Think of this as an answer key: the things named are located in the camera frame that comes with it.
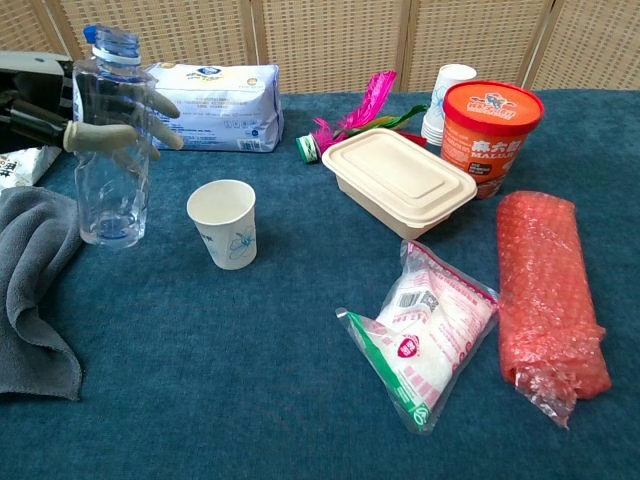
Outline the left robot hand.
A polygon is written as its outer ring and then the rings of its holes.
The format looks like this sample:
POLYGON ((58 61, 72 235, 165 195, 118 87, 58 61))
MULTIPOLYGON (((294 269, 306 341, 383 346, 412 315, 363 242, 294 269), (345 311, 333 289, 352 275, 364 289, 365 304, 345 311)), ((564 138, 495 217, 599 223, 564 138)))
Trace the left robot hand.
POLYGON ((177 119, 178 107, 155 90, 134 49, 92 47, 92 57, 74 62, 48 52, 1 52, 1 152, 58 147, 67 152, 111 151, 140 144, 159 151, 137 130, 170 149, 181 136, 160 119, 177 119))

